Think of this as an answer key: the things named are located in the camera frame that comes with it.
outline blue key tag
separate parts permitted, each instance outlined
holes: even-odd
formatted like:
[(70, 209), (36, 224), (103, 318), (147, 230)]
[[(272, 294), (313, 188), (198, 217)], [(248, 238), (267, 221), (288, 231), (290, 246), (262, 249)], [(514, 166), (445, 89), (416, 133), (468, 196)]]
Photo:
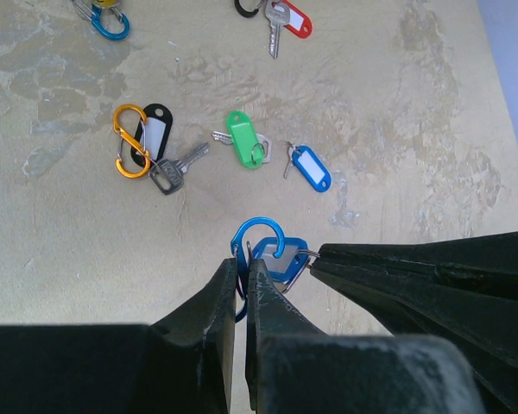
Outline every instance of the blue key tag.
[(276, 288), (286, 293), (305, 270), (310, 257), (308, 254), (297, 254), (298, 250), (307, 250), (307, 243), (297, 237), (284, 239), (284, 253), (280, 259), (275, 258), (278, 246), (276, 237), (265, 237), (257, 243), (252, 251), (254, 259), (265, 260), (268, 274), (275, 282)]
[(292, 163), (297, 166), (309, 184), (318, 192), (325, 192), (332, 184), (330, 173), (319, 157), (307, 145), (299, 145), (292, 153)]

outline keychain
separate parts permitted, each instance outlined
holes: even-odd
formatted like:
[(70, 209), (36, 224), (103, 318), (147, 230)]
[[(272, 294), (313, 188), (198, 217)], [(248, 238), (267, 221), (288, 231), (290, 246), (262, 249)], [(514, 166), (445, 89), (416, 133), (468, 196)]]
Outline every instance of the keychain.
[(298, 237), (284, 239), (284, 253), (280, 258), (275, 257), (278, 240), (276, 237), (265, 237), (252, 250), (254, 259), (265, 260), (268, 274), (275, 282), (281, 293), (287, 293), (303, 273), (309, 263), (309, 256), (300, 253), (308, 249), (307, 242)]
[[(242, 7), (240, 0), (234, 0), (234, 6), (236, 7), (238, 14), (247, 19), (254, 17), (265, 3), (266, 0), (259, 0), (257, 6), (253, 10), (248, 11)], [(288, 0), (277, 0), (275, 3), (285, 3), (290, 9), (290, 22), (284, 26), (285, 28), (301, 39), (306, 39), (311, 35), (313, 31), (313, 23), (305, 13), (291, 4)]]
[(288, 0), (282, 0), (290, 8), (290, 23), (284, 26), (301, 39), (309, 37), (313, 31), (313, 23), (308, 15), (303, 13)]
[(292, 165), (295, 165), (316, 191), (327, 191), (332, 184), (332, 177), (319, 160), (319, 157), (306, 145), (296, 147), (291, 142), (289, 142), (288, 145), (287, 154), (289, 160), (287, 162), (286, 171), (284, 171), (284, 178), (287, 178), (290, 168)]
[(225, 145), (233, 144), (243, 166), (256, 169), (270, 161), (272, 141), (256, 134), (246, 114), (239, 110), (232, 112), (226, 118), (226, 127), (230, 131), (229, 134), (213, 131), (212, 137)]
[[(144, 114), (148, 117), (146, 123), (146, 149), (149, 151), (149, 158), (158, 161), (163, 158), (171, 127), (173, 126), (173, 114), (160, 103), (151, 103), (144, 108)], [(141, 142), (142, 123), (138, 124), (135, 133), (135, 140)], [(130, 149), (130, 157), (139, 166), (144, 166), (144, 158), (133, 147)]]

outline metal key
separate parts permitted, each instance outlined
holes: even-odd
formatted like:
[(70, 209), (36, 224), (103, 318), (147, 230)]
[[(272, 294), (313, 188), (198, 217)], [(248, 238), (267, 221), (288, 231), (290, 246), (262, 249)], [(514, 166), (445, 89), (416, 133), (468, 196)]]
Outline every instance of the metal key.
[(288, 142), (287, 143), (287, 156), (289, 157), (289, 160), (287, 161), (286, 169), (284, 170), (285, 179), (287, 179), (287, 175), (290, 172), (290, 168), (292, 168), (292, 165), (294, 164), (294, 160), (292, 157), (293, 157), (295, 151), (297, 151), (298, 154), (300, 153), (300, 150), (297, 149), (297, 147), (293, 143)]
[[(171, 161), (163, 158), (154, 163), (154, 166), (149, 170), (149, 176), (163, 194), (166, 196), (173, 194), (184, 185), (183, 176), (188, 172), (188, 167), (207, 153), (209, 153), (209, 142), (204, 142), (181, 160)], [(168, 182), (168, 186), (163, 185), (163, 180), (160, 177)]]
[(278, 45), (280, 44), (282, 26), (286, 26), (290, 23), (290, 8), (285, 3), (267, 0), (265, 16), (270, 21), (270, 42), (268, 44), (268, 51), (273, 59), (276, 59), (278, 58)]
[(213, 131), (211, 132), (211, 136), (213, 140), (222, 142), (225, 145), (233, 145), (234, 141), (230, 134), (225, 134), (224, 132)]
[(177, 160), (176, 166), (183, 174), (188, 172), (188, 167), (200, 158), (205, 157), (209, 153), (209, 142), (203, 142), (193, 149), (187, 156), (181, 160)]
[[(262, 144), (263, 148), (266, 147), (262, 162), (263, 162), (263, 164), (268, 164), (271, 159), (271, 154), (272, 154), (271, 148), (273, 146), (273, 142), (269, 138), (267, 138), (265, 135), (261, 135), (261, 134), (256, 134), (256, 135), (257, 135), (257, 140)], [(211, 133), (211, 136), (213, 137), (213, 140), (221, 142), (225, 145), (234, 145), (234, 141), (232, 140), (232, 137), (230, 134), (226, 134), (224, 132), (213, 131)]]

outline key tag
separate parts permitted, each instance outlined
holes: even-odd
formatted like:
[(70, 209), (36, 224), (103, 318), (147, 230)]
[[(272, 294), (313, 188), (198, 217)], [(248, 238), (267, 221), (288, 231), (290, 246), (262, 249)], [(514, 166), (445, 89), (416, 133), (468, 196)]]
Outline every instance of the key tag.
[[(151, 103), (144, 108), (144, 114), (148, 117), (146, 123), (146, 149), (149, 151), (149, 158), (158, 161), (163, 158), (163, 153), (167, 146), (167, 140), (173, 126), (173, 114), (160, 103)], [(141, 142), (142, 123), (138, 123), (135, 133), (135, 140)], [(134, 148), (130, 149), (130, 157), (139, 166), (144, 166), (144, 157)]]
[(309, 37), (313, 32), (311, 19), (288, 0), (282, 0), (282, 2), (290, 8), (290, 23), (285, 28), (301, 39)]
[(332, 184), (332, 177), (310, 147), (307, 145), (296, 147), (296, 150), (292, 153), (292, 163), (297, 166), (316, 191), (328, 191)]
[(278, 243), (276, 237), (262, 239), (252, 251), (254, 259), (265, 260), (268, 274), (281, 293), (286, 293), (290, 290), (310, 260), (308, 254), (298, 254), (298, 250), (308, 249), (305, 240), (297, 237), (286, 237), (284, 242), (286, 247), (279, 259), (275, 258)]
[(265, 148), (257, 139), (250, 118), (236, 110), (226, 118), (226, 128), (229, 130), (236, 154), (246, 168), (259, 168), (262, 165)]

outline stained floor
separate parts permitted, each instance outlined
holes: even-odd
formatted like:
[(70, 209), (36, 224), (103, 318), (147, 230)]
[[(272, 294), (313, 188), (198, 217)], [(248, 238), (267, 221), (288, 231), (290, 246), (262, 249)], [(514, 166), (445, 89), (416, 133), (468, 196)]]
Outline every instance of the stained floor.
[[(0, 2), (0, 323), (152, 323), (204, 285), (253, 216), (313, 249), (518, 229), (518, 148), (476, 1), (294, 3), (313, 34), (284, 31), (272, 60), (268, 22), (229, 0), (126, 0), (121, 43), (67, 0)], [(173, 112), (169, 157), (211, 143), (176, 194), (117, 172), (111, 117), (126, 103)], [(233, 110), (273, 140), (270, 164), (244, 169), (211, 139)], [(327, 193), (295, 169), (282, 177), (286, 141), (326, 163)], [(326, 332), (384, 332), (308, 274), (288, 297)], [(243, 350), (242, 325), (238, 413)]]

